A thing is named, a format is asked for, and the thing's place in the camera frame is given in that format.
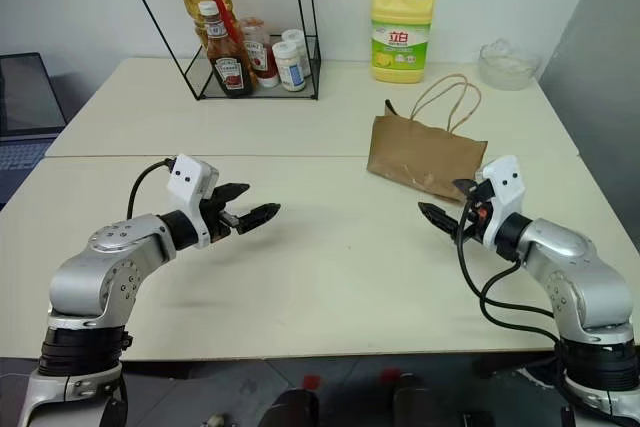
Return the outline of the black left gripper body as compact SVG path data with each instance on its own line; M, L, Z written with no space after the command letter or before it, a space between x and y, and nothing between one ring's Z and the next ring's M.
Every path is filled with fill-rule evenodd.
M200 214L208 229L211 243L229 236L237 224L237 217L226 211L226 204L216 202L213 192L209 199L200 202Z

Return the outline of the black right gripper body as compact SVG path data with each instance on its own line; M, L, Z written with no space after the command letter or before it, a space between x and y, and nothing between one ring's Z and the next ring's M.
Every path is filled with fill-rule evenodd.
M465 205L458 223L456 242L464 243L473 239L482 243L493 214L491 200L494 197L494 189L491 182L489 180L481 181L478 183L475 196L464 197Z

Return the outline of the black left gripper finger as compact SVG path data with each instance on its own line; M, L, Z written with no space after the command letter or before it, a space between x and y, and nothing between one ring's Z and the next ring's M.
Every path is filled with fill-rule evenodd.
M281 205L278 203L267 203L256 207L237 218L235 230L238 234L246 234L273 219L280 208Z
M237 199L250 188L247 183L227 183L214 188L213 199L216 202L228 203Z

